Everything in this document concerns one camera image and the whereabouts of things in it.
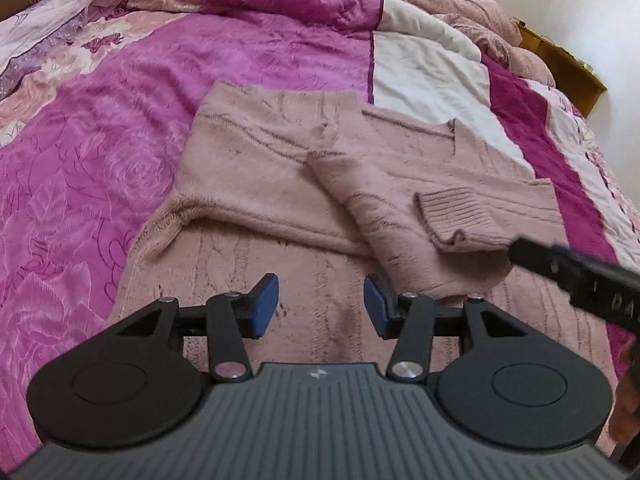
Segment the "person right hand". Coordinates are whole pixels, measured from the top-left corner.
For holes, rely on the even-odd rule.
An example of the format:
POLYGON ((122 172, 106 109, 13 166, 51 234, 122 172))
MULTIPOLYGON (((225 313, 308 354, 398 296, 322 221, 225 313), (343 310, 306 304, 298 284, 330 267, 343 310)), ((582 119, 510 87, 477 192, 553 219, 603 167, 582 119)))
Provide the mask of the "person right hand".
POLYGON ((621 446, 628 445, 639 433, 639 386, 631 376, 631 367, 638 361, 637 347, 637 341, 634 340, 620 354, 625 374, 616 387, 614 408, 608 420, 608 434, 621 446))

